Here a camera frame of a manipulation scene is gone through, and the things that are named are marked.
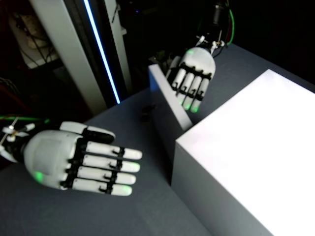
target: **dark background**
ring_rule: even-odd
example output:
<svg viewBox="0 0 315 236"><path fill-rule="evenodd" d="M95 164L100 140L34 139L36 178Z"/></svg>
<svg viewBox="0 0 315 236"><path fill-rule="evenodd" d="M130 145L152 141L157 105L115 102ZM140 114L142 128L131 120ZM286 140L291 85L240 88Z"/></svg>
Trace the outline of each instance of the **dark background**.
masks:
<svg viewBox="0 0 315 236"><path fill-rule="evenodd" d="M187 46L210 1L120 0L130 66L158 50ZM235 18L233 43L315 84L311 1L230 0L230 6Z"/></svg>

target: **blue light strip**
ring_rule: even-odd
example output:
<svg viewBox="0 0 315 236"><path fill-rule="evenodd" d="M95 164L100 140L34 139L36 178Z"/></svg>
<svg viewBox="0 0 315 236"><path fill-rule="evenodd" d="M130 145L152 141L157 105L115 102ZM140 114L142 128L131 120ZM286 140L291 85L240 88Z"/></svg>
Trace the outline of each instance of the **blue light strip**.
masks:
<svg viewBox="0 0 315 236"><path fill-rule="evenodd" d="M84 5L85 5L85 8L86 8L86 10L88 12L88 16L89 16L89 19L90 19L90 22L91 22L91 25L92 25L94 36L95 36L95 39L97 41L97 45L98 45L100 54L102 56L104 66L106 68L106 72L107 72L107 75L109 77L110 84L111 84L111 86L113 88L113 92L114 92L117 104L120 104L120 100L119 100L119 97L118 97L118 94L117 94L117 90L116 90L116 87L115 87L115 84L114 84L114 81L113 81L113 77L112 77L112 74L110 72L110 69L109 69L109 66L108 66L108 63L107 63L107 59L106 59L106 56L105 56L105 53L104 53L104 49L103 49L102 43L101 43L99 35L98 35L98 31L97 31L96 24L95 24L95 21L94 21L94 17L93 17L92 11L91 11L89 0L84 0Z"/></svg>

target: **gray table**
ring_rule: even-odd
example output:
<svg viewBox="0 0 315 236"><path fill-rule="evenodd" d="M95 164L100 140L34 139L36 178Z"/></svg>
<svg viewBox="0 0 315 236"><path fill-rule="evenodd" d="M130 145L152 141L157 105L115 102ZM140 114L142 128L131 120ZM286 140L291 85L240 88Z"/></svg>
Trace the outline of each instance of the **gray table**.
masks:
<svg viewBox="0 0 315 236"><path fill-rule="evenodd" d="M268 68L315 91L299 77L232 45L217 57L215 79L191 119L200 121ZM130 197L50 189L32 180L22 165L12 165L0 172L0 235L209 236L171 189L170 162L153 124L140 122L149 98L149 91L142 91L87 122L115 132L115 144L142 150L142 169Z"/></svg>

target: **white robotic hand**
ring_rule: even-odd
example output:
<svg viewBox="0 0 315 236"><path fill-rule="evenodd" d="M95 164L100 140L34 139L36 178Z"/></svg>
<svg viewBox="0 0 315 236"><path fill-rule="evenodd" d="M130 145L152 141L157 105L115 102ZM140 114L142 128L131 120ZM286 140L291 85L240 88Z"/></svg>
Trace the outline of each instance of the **white robotic hand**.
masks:
<svg viewBox="0 0 315 236"><path fill-rule="evenodd" d="M204 48L194 47L175 57L166 78L185 110L196 113L216 71L215 61Z"/></svg>
<svg viewBox="0 0 315 236"><path fill-rule="evenodd" d="M128 196L140 170L142 152L109 145L115 134L65 121L60 130L44 130L24 149L28 172L39 183L61 190L91 191Z"/></svg>

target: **box top surface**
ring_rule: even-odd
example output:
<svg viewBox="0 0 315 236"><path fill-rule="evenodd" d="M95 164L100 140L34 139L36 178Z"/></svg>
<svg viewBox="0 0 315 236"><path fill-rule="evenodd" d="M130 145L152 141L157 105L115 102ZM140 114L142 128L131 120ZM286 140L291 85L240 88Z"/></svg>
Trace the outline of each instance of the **box top surface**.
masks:
<svg viewBox="0 0 315 236"><path fill-rule="evenodd" d="M267 70L177 142L274 236L315 235L315 94Z"/></svg>

